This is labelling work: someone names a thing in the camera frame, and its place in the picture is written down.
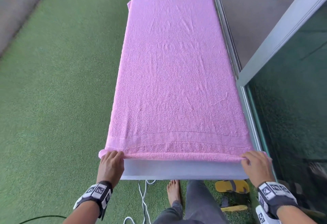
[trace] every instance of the person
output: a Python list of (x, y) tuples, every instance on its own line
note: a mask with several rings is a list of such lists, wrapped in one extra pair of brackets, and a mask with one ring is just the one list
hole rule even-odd
[[(96, 182), (109, 181), (114, 188), (124, 172), (124, 153), (108, 152), (101, 158)], [(263, 152), (250, 151), (242, 155), (241, 163), (251, 183), (258, 187), (264, 182), (274, 182), (271, 159)], [(203, 181), (189, 180), (186, 188), (185, 218), (181, 205), (179, 181), (171, 180), (167, 185), (170, 208), (161, 212), (153, 224), (227, 224), (229, 223), (218, 203)], [(100, 207), (94, 201), (81, 203), (63, 224), (94, 224)], [(277, 216), (283, 224), (316, 224), (295, 206), (281, 206)]]

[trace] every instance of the green turf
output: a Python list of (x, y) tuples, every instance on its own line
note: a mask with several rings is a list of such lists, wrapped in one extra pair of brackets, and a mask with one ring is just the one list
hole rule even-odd
[[(0, 59), (1, 224), (46, 214), (67, 216), (95, 182), (128, 1), (41, 0)], [(208, 183), (213, 190), (213, 182)], [(168, 206), (166, 184), (149, 187), (152, 219)], [(250, 213), (228, 217), (246, 223)], [(126, 216), (142, 223), (136, 181), (119, 183), (103, 223), (122, 223)]]

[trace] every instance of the wrist strap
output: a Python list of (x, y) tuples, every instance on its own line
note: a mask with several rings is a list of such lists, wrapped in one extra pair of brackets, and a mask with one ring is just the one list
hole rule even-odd
[(260, 205), (273, 219), (278, 219), (277, 210), (281, 206), (299, 207), (296, 198), (280, 183), (264, 182), (258, 187), (258, 194)]
[(88, 190), (76, 201), (73, 209), (76, 209), (81, 203), (86, 201), (94, 201), (100, 208), (98, 218), (104, 217), (106, 207), (112, 195), (112, 184), (109, 181), (100, 181), (92, 185)]

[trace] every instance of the gray pants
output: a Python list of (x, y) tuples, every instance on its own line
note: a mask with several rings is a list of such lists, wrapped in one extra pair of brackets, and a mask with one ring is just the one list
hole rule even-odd
[(176, 222), (183, 224), (229, 223), (214, 197), (204, 185), (203, 181), (200, 180), (189, 180), (187, 183), (185, 220), (183, 220), (182, 205), (178, 201), (174, 201), (170, 208), (161, 212), (153, 224), (170, 224)]

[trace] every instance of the person's leg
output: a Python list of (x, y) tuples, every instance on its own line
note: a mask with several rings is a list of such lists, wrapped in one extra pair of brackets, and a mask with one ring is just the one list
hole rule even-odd
[(185, 219), (198, 220), (204, 224), (229, 223), (212, 194), (200, 180), (189, 180), (187, 183)]
[(173, 223), (183, 219), (183, 207), (180, 198), (180, 183), (178, 180), (171, 180), (167, 185), (168, 200), (170, 208), (160, 213), (153, 224)]

